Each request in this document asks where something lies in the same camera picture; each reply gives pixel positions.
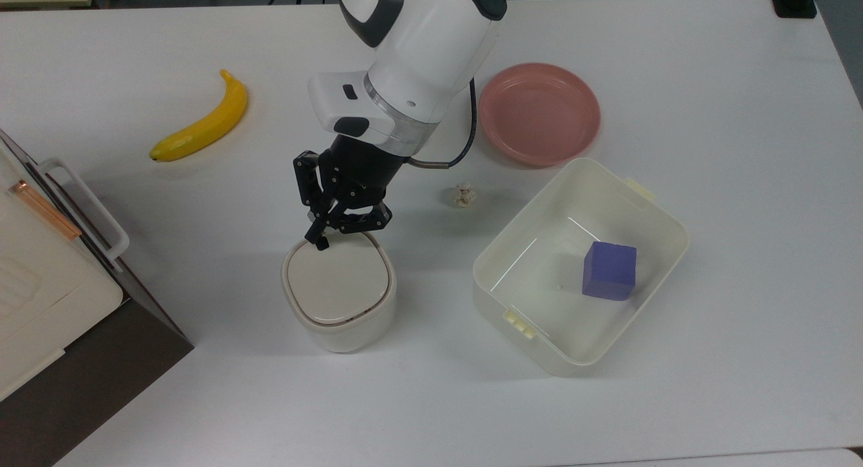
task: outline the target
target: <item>yellow banana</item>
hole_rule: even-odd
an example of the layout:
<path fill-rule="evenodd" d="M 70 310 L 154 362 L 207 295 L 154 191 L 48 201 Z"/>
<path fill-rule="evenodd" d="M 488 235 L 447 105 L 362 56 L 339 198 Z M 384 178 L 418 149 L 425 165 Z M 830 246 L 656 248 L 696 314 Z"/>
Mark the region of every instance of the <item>yellow banana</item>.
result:
<path fill-rule="evenodd" d="M 225 79 L 225 97 L 210 114 L 185 129 L 169 135 L 150 151 L 150 159 L 169 161 L 182 159 L 202 150 L 231 131 L 249 104 L 249 93 L 228 71 L 219 71 Z"/>

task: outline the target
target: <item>purple cube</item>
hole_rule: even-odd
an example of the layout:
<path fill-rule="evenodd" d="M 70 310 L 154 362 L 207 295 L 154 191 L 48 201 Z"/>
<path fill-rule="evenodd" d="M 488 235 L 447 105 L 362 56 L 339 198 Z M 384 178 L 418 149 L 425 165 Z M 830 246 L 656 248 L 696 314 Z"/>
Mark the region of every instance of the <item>purple cube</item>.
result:
<path fill-rule="evenodd" d="M 610 301 L 625 301 L 633 288 L 635 248 L 594 242 L 585 256 L 582 293 Z"/>

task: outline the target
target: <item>white appliance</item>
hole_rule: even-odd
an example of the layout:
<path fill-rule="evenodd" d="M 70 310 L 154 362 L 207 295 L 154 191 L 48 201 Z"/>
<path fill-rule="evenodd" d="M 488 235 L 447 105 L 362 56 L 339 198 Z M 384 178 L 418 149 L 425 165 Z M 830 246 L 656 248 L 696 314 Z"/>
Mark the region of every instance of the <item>white appliance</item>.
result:
<path fill-rule="evenodd" d="M 62 356 L 63 350 L 123 301 L 123 289 L 105 270 L 127 247 L 105 249 L 57 206 L 64 197 L 47 173 L 62 161 L 37 165 L 0 131 L 0 400 Z M 98 201 L 96 209 L 107 213 Z M 116 225 L 110 215 L 106 220 Z M 92 252 L 93 244 L 102 251 Z"/>

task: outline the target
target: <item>small white figurine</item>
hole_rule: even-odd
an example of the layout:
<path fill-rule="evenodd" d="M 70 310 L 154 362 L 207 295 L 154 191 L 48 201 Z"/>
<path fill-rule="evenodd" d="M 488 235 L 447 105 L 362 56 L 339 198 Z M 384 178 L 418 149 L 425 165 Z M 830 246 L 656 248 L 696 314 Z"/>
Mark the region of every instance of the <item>small white figurine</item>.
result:
<path fill-rule="evenodd" d="M 457 207 L 468 207 L 477 199 L 477 193 L 469 182 L 463 182 L 456 186 L 452 194 L 452 200 Z"/>

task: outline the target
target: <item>white handle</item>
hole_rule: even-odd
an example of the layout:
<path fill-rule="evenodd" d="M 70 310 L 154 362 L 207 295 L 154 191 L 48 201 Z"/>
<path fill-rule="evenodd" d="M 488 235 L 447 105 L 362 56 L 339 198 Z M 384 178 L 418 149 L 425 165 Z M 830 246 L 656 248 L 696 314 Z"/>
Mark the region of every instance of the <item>white handle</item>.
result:
<path fill-rule="evenodd" d="M 108 260 L 116 260 L 118 256 L 123 254 L 123 252 L 126 251 L 127 248 L 129 248 L 129 235 L 123 228 L 120 227 L 120 223 L 117 222 L 117 219 L 114 219 L 114 216 L 112 216 L 111 213 L 108 212 L 107 209 L 105 209 L 105 206 L 103 206 L 102 203 L 99 202 L 96 194 L 93 194 L 93 191 L 91 191 L 90 188 L 87 187 L 87 184 L 84 184 L 84 181 L 80 178 L 80 176 L 78 176 L 78 173 L 65 165 L 64 161 L 56 157 L 52 157 L 43 161 L 43 163 L 40 163 L 38 166 L 36 166 L 36 169 L 41 175 L 47 178 L 49 172 L 55 170 L 57 167 L 61 167 L 63 170 L 65 170 L 65 172 L 68 173 L 71 179 L 75 181 L 75 184 L 77 184 L 78 187 L 80 187 L 81 190 L 84 191 L 84 195 L 86 195 L 87 199 L 92 202 L 92 205 L 96 206 L 96 211 L 99 211 L 99 213 L 104 216 L 108 224 L 111 225 L 111 228 L 114 228 L 114 231 L 116 231 L 117 236 L 119 237 L 119 241 L 113 246 L 111 246 L 111 248 L 105 249 L 102 246 L 102 243 L 99 242 L 99 240 L 93 240 L 93 243 L 98 246 L 98 248 L 102 251 L 102 254 L 105 255 L 105 258 L 107 258 Z"/>

